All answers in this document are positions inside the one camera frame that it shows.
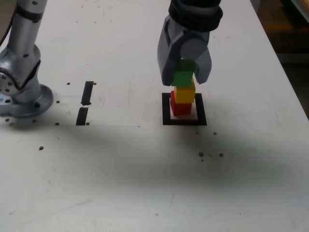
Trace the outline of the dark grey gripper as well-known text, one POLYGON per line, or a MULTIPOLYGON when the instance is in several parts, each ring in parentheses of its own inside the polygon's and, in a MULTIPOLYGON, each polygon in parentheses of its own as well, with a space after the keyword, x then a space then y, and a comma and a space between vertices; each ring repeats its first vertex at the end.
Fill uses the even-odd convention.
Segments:
POLYGON ((195 64, 195 77, 198 84, 207 81, 211 72, 211 57, 208 49, 210 32, 189 30, 176 23, 172 18, 166 18, 160 34, 157 60, 162 84, 170 86, 173 82, 173 72, 181 57, 195 64), (182 36, 192 36, 181 46, 182 36))

